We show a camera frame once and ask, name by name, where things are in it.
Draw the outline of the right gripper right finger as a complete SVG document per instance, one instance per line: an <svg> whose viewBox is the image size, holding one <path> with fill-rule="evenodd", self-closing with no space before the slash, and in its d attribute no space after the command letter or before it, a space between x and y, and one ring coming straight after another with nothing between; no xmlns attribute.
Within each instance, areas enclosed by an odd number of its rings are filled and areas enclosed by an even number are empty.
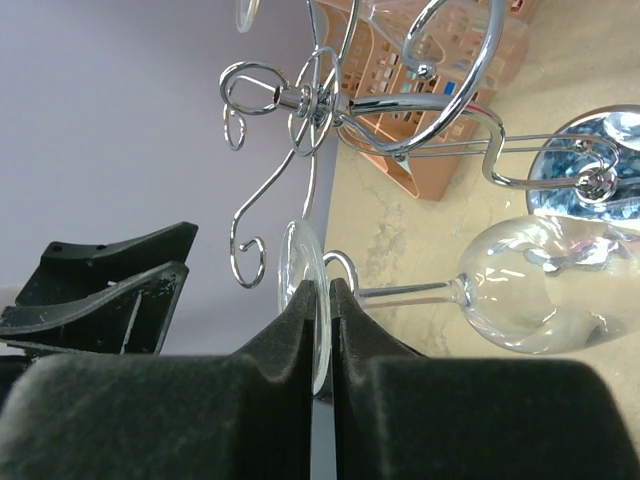
<svg viewBox="0 0 640 480"><path fill-rule="evenodd" d="M436 359L330 287L341 479L635 479L604 381L565 360Z"/></svg>

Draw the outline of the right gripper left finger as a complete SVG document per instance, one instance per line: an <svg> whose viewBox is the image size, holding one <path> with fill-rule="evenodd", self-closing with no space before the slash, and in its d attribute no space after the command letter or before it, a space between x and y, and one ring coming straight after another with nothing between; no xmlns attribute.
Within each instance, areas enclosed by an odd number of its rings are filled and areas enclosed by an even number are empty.
<svg viewBox="0 0 640 480"><path fill-rule="evenodd" d="M54 355L1 412L5 479L306 479L317 295L227 356Z"/></svg>

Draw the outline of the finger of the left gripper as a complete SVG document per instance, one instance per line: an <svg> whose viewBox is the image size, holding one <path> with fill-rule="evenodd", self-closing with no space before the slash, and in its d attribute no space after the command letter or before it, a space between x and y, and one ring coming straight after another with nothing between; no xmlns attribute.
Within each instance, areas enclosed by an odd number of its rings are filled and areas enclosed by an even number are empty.
<svg viewBox="0 0 640 480"><path fill-rule="evenodd" d="M185 264L171 261L80 300L7 307L1 341L36 355L157 355L188 274Z"/></svg>
<svg viewBox="0 0 640 480"><path fill-rule="evenodd" d="M18 305L55 305L83 299L167 262L184 263L198 226L179 222L110 244L55 241L40 257L16 298Z"/></svg>

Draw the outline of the clear wine glass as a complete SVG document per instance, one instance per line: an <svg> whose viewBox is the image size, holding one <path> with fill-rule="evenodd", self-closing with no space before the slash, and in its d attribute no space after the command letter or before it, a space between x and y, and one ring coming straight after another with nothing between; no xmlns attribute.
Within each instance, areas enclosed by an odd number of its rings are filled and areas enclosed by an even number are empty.
<svg viewBox="0 0 640 480"><path fill-rule="evenodd" d="M315 289L312 392L329 375L327 265L343 265L365 310L451 303L490 343L528 355L575 352L639 329L639 232L571 216L526 215L496 223L468 245L450 280L361 288L351 259L323 252L304 220L290 222L278 266L280 309L304 281Z"/></svg>
<svg viewBox="0 0 640 480"><path fill-rule="evenodd" d="M363 1L359 17L400 50L425 1ZM481 43L489 9L474 1L446 1L420 30L411 55L438 63L471 59Z"/></svg>

